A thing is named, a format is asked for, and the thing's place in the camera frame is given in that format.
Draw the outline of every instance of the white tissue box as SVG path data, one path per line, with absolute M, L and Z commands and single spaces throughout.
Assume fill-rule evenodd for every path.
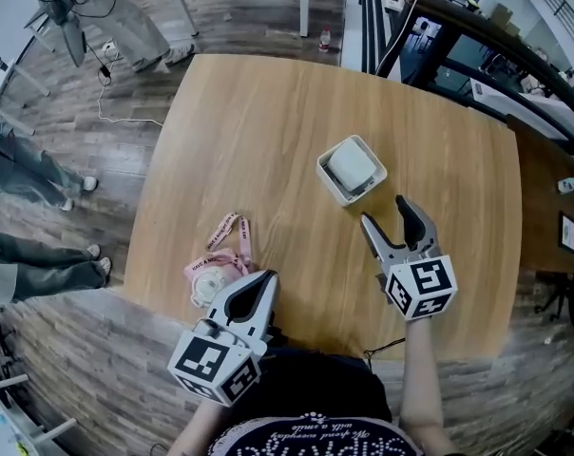
M 358 150 L 353 149 L 354 145 L 358 146 Z M 339 175 L 346 183 L 343 184 L 338 179 L 337 175 L 330 169 L 330 162 L 339 160 L 342 164 L 349 162 L 352 170 L 340 171 Z M 321 178 L 323 183 L 330 190 L 335 200 L 340 206 L 348 206 L 358 199 L 365 196 L 372 189 L 374 189 L 380 182 L 387 178 L 388 173 L 382 162 L 378 160 L 371 148 L 363 142 L 358 135 L 352 135 L 348 139 L 340 142 L 338 145 L 332 147 L 327 152 L 321 154 L 316 160 L 316 173 Z M 361 186 L 360 190 L 349 191 L 349 187 L 354 187 L 359 181 L 369 178 Z

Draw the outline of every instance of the small bottle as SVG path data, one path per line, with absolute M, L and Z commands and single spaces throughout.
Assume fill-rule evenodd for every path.
M 560 180 L 557 183 L 557 188 L 562 194 L 567 194 L 574 191 L 574 178 Z
M 318 42 L 318 51 L 327 52 L 329 50 L 329 44 L 332 42 L 332 34 L 329 32 L 329 28 L 326 27 L 321 32 L 321 38 Z

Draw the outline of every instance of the wooden floor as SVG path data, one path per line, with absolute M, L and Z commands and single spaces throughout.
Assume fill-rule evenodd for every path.
M 329 25 L 339 42 L 343 0 L 313 0 L 311 38 L 297 36 L 298 0 L 187 0 L 200 27 L 203 52 L 251 52 L 336 64 L 337 49 L 316 52 L 317 35 Z M 137 0 L 173 42 L 185 42 L 169 0 Z M 106 37 L 87 32 L 99 48 Z M 52 90 L 49 99 L 22 79 L 11 80 L 0 107 L 37 127 L 35 141 L 62 163 L 101 180 L 92 195 L 77 199 L 71 213 L 0 195 L 0 231 L 51 244 L 102 245 L 114 259 L 109 289 L 32 299 L 5 312 L 17 330 L 10 341 L 27 372 L 29 409 L 46 425 L 66 417 L 79 426 L 61 437 L 77 456 L 144 456 L 168 446 L 197 401 L 165 369 L 182 326 L 115 295 L 137 202 L 160 129 L 153 123 L 102 122 L 97 117 L 98 64 L 91 56 L 76 69 L 61 46 L 54 54 L 34 44 L 23 66 Z M 133 75 L 117 63 L 104 97 L 104 113 L 162 121 L 187 64 L 160 65 Z M 25 101 L 19 109 L 14 101 Z M 456 444 L 469 454 L 525 454 L 574 409 L 574 332 L 565 316 L 548 323 L 533 312 L 546 287 L 523 272 L 503 354 L 496 360 L 449 363 L 440 370 L 446 422 Z M 398 413 L 401 363 L 376 363 Z M 154 452 L 162 455 L 161 449 Z

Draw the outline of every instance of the wooden table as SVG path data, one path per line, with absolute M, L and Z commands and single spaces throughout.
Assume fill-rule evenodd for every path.
M 343 209 L 316 158 L 357 134 L 389 171 Z M 435 221 L 460 292 L 436 316 L 442 358 L 497 355 L 519 267 L 521 190 L 512 132 L 406 85 L 332 66 L 200 55 L 164 123 L 145 181 L 124 296 L 193 323 L 183 267 L 229 211 L 251 220 L 254 261 L 279 272 L 276 324 L 295 344 L 360 356 L 403 334 L 380 292 L 359 214 L 402 239 L 395 194 Z M 236 234 L 231 238 L 236 246 Z M 384 353 L 398 357 L 395 349 Z
M 574 219 L 574 191 L 561 195 L 557 182 L 574 177 L 574 159 L 528 124 L 509 116 L 522 178 L 521 265 L 536 271 L 574 274 L 574 253 L 558 246 L 559 214 Z

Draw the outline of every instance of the sneaker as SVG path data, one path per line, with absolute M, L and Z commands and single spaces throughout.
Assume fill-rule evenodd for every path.
M 194 44 L 189 47 L 173 47 L 164 58 L 164 63 L 171 67 L 194 54 Z
M 74 207 L 74 200 L 73 199 L 66 199 L 66 202 L 64 203 L 63 206 L 61 206 L 61 209 L 63 211 L 71 211 Z
M 92 260 L 96 260 L 101 254 L 101 247 L 99 245 L 90 245 L 86 251 L 90 253 L 90 258 Z
M 142 59 L 133 65 L 134 72 L 142 72 L 144 69 L 148 69 L 151 66 L 156 65 L 161 61 L 161 57 L 156 59 Z
M 99 265 L 104 269 L 105 275 L 109 276 L 109 271 L 112 270 L 112 261 L 107 258 L 107 256 L 104 256 L 99 262 Z
M 86 176 L 83 180 L 83 189 L 85 191 L 94 191 L 99 184 L 99 181 L 93 178 L 92 176 Z

